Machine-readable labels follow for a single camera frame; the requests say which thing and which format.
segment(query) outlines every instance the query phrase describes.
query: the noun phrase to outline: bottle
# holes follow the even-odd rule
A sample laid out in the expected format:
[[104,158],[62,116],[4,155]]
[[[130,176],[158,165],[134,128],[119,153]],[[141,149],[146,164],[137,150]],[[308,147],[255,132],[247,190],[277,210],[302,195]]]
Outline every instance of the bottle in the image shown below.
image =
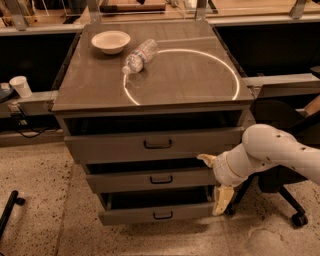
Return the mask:
[[133,50],[126,58],[122,72],[126,75],[140,72],[158,52],[158,44],[153,39],[148,39]]

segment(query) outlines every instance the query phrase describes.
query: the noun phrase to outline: caster wheel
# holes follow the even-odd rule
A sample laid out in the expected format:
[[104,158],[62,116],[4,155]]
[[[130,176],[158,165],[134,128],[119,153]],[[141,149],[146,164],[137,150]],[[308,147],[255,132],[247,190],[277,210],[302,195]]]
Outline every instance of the caster wheel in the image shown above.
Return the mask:
[[298,228],[308,224],[308,218],[306,215],[300,215],[299,213],[296,213],[292,215],[291,219],[293,224]]
[[26,200],[25,200],[24,198],[20,198],[20,197],[18,197],[18,198],[16,199],[16,201],[15,201],[15,203],[16,203],[17,205],[24,205],[25,202],[26,202]]
[[228,216],[234,216],[236,214],[236,210],[232,207],[232,205],[229,204],[225,209],[224,214]]

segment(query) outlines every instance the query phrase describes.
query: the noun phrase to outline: speckled floor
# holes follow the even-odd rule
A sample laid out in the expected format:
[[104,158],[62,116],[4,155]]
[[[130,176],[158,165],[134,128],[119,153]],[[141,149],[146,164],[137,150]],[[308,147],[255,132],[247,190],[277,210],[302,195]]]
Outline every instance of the speckled floor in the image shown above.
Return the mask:
[[287,186],[305,207],[309,224],[296,229],[295,211],[254,182],[233,218],[226,216],[102,226],[102,207],[62,134],[34,139],[0,134],[0,211],[12,190],[15,206],[0,240],[5,256],[20,255],[320,255],[320,187]]

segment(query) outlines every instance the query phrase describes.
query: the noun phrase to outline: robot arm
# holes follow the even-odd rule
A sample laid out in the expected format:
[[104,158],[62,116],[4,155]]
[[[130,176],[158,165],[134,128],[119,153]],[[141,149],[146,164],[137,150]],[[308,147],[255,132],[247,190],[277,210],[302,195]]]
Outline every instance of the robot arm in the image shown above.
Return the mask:
[[197,157],[213,168],[214,177],[221,184],[215,187],[213,214],[224,212],[239,186],[251,174],[282,165],[320,185],[320,150],[307,147],[289,133],[272,126],[256,124],[242,136],[242,143],[231,151],[215,157]]

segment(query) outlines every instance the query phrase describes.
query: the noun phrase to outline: white cup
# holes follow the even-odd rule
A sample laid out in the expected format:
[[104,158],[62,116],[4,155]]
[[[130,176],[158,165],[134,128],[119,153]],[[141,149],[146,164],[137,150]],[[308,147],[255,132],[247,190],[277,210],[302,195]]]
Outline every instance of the white cup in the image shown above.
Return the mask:
[[25,76],[16,76],[9,81],[9,84],[17,91],[21,98],[27,98],[32,95]]

